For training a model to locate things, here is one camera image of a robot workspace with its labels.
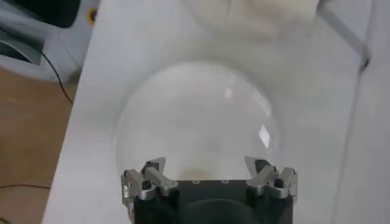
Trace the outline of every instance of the white fabric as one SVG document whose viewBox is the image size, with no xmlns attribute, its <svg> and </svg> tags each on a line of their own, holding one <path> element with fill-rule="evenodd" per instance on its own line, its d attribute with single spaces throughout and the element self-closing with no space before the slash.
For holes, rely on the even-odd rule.
<svg viewBox="0 0 390 224">
<path fill-rule="evenodd" d="M 287 27 L 310 22 L 318 0 L 185 0 L 212 28 L 250 38 L 275 38 Z"/>
</svg>

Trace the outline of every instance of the white table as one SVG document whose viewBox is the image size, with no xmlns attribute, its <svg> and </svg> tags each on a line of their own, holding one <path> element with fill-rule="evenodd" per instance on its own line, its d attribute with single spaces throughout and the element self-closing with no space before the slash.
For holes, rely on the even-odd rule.
<svg viewBox="0 0 390 224">
<path fill-rule="evenodd" d="M 360 58 L 320 18 L 296 35 L 237 43 L 206 33 L 179 0 L 102 1 L 43 223 L 129 222 L 113 146 L 122 109 L 148 74 L 192 58 L 255 74 L 276 113 L 279 163 L 300 174 L 297 222 L 329 223 Z"/>
</svg>

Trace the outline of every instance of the yellow sticker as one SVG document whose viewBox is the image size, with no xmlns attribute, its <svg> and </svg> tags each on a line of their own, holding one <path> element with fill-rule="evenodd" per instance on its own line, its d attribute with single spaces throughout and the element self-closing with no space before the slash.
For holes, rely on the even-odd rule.
<svg viewBox="0 0 390 224">
<path fill-rule="evenodd" d="M 91 7 L 88 9 L 87 14 L 85 15 L 85 18 L 91 26 L 93 26 L 95 23 L 96 16 L 98 15 L 97 9 L 97 7 Z"/>
</svg>

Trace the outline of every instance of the wooden floor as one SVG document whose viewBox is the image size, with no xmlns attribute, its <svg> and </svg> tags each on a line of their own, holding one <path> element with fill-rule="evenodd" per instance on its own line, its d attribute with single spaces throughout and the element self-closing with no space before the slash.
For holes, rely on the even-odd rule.
<svg viewBox="0 0 390 224">
<path fill-rule="evenodd" d="M 73 98 L 76 85 L 66 90 Z M 58 83 L 0 68 L 0 188 L 51 185 L 70 112 Z M 12 224 L 40 223 L 48 194 L 31 187 L 0 189 L 0 218 Z"/>
</svg>

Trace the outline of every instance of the black object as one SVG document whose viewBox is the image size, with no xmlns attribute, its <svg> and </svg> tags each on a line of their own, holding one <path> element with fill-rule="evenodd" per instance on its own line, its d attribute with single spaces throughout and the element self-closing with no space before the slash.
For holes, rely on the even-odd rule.
<svg viewBox="0 0 390 224">
<path fill-rule="evenodd" d="M 69 28 L 76 19 L 80 0 L 6 0 L 37 20 Z"/>
<path fill-rule="evenodd" d="M 135 224 L 292 224 L 293 198 L 256 197 L 245 180 L 178 181 L 169 197 L 159 191 L 134 201 Z"/>
</svg>

